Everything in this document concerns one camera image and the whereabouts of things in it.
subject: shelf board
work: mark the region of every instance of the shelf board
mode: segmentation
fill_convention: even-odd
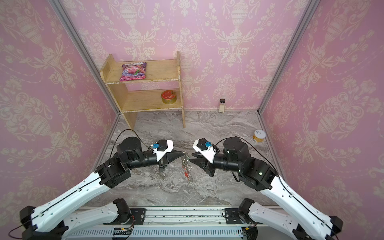
[[[172,89],[176,92],[177,100],[172,104],[165,104],[161,99],[161,93],[165,89],[128,91],[124,103],[121,106],[123,113],[146,112],[169,109],[182,109],[180,89]]]
[[[140,61],[129,62],[115,62],[112,55],[108,56],[105,64],[108,64],[109,72],[104,77],[103,72],[101,76],[106,84],[119,84],[119,83],[147,83],[147,82],[165,82],[165,81],[178,81],[179,75],[177,72],[177,59],[171,60],[150,60],[145,61],[146,78],[140,80],[120,81],[122,74],[122,65],[126,63],[137,63]]]

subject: floral wallpaper pattern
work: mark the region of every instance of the floral wallpaper pattern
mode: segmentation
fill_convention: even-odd
[[[19,225],[19,210],[46,203],[89,174],[115,114],[47,1],[0,1],[0,24],[6,238]]]
[[[383,239],[384,30],[378,0],[321,1],[264,112],[290,185]]]
[[[181,54],[186,109],[257,109],[308,0],[61,0],[98,68]],[[129,90],[176,88],[131,83]]]

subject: robotic arm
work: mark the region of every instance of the robotic arm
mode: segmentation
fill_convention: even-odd
[[[216,169],[238,174],[239,181],[261,192],[280,205],[289,215],[282,215],[263,208],[251,199],[244,199],[239,207],[239,216],[245,223],[265,223],[293,239],[330,240],[339,233],[343,222],[337,216],[327,216],[299,196],[279,177],[276,170],[266,162],[251,157],[248,146],[238,137],[224,141],[219,149],[205,138],[193,144],[196,157],[190,161],[213,177]]]
[[[128,137],[117,146],[112,158],[98,166],[78,185],[44,205],[23,208],[20,219],[26,230],[22,239],[60,240],[71,232],[97,224],[127,222],[131,213],[124,199],[116,199],[106,206],[79,214],[71,213],[128,179],[130,169],[158,164],[160,172],[163,172],[170,162],[185,155],[185,152],[173,149],[171,140],[159,140],[151,146],[152,151],[143,152],[140,140]]]

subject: wooden shelf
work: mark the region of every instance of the wooden shelf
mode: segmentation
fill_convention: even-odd
[[[137,63],[139,61],[116,62],[110,54],[100,70],[109,93],[115,100],[128,126],[133,129],[136,122],[137,112],[161,111],[181,109],[183,127],[185,127],[185,114],[183,104],[183,92],[180,77],[180,53],[177,51],[177,58],[171,60],[150,60],[145,61],[146,78],[141,80],[120,82],[122,65],[125,63]],[[179,88],[172,89],[176,92],[177,100],[173,104],[165,104],[161,99],[161,93],[165,89],[129,91],[122,83],[147,83],[178,81]]]
[[[165,104],[161,100],[161,93],[164,89],[146,90],[146,91],[129,91],[125,102],[122,105],[123,113],[132,112],[148,112],[169,109],[181,109],[180,90],[172,89],[176,92],[176,102]]]
[[[137,63],[140,61],[130,62],[115,62],[112,54],[109,54],[103,68],[100,71],[101,78],[106,84],[119,84],[119,83],[147,83],[147,82],[165,82],[165,81],[178,81],[179,75],[177,72],[177,59],[171,60],[150,60],[145,61],[146,77],[139,80],[120,81],[122,74],[122,65],[126,63]]]

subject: white can lid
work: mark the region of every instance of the white can lid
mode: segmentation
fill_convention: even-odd
[[[264,139],[266,137],[266,134],[263,130],[257,129],[255,131],[255,137],[260,138],[260,139]]]

